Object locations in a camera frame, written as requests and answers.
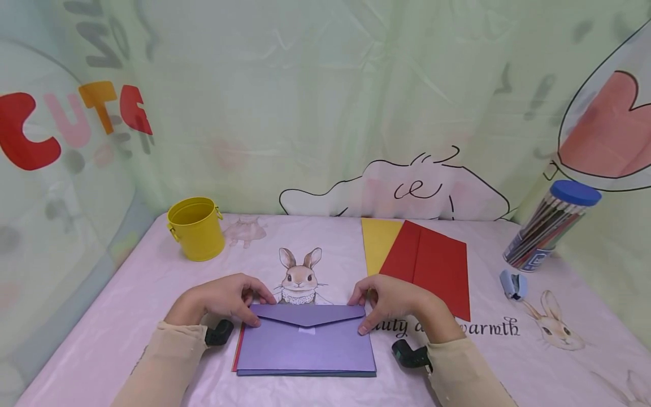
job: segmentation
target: yellow paper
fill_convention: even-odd
[[[362,234],[364,236],[364,251],[367,258],[368,275],[380,272],[393,242],[400,232],[402,222],[384,219],[362,218]]]

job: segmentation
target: person's left hand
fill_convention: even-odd
[[[198,285],[181,294],[165,317],[171,325],[198,325],[206,313],[236,316],[249,326],[259,326],[260,319],[251,312],[253,295],[260,303],[275,304],[276,299],[260,280],[238,273]]]

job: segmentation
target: finger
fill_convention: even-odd
[[[259,327],[260,319],[250,310],[244,302],[235,309],[232,314],[242,320],[248,326]]]
[[[245,288],[250,288],[258,293],[261,298],[264,298],[268,303],[275,304],[276,299],[266,285],[262,284],[260,280],[254,277],[249,277],[245,283]]]
[[[253,303],[253,293],[251,291],[247,292],[242,300],[244,301],[244,305],[247,307]]]
[[[359,299],[365,297],[368,289],[371,288],[372,282],[373,276],[366,277],[365,279],[358,281],[353,288],[353,294],[348,300],[348,305],[355,305],[359,303]]]
[[[385,315],[382,312],[381,307],[373,308],[373,311],[371,311],[371,313],[368,314],[368,316],[364,318],[364,321],[359,325],[357,332],[360,335],[366,335],[374,326],[382,322],[384,318]]]
[[[370,306],[372,308],[375,308],[375,306],[378,304],[378,292],[375,290],[371,290],[368,292],[368,300],[370,302]]]

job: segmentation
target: purple paper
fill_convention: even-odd
[[[370,337],[355,305],[252,305],[262,325],[244,331],[238,374],[374,376]]]

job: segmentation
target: blue stapler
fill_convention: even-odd
[[[527,295],[527,278],[521,274],[511,274],[508,270],[499,275],[504,294],[510,300],[521,301]]]

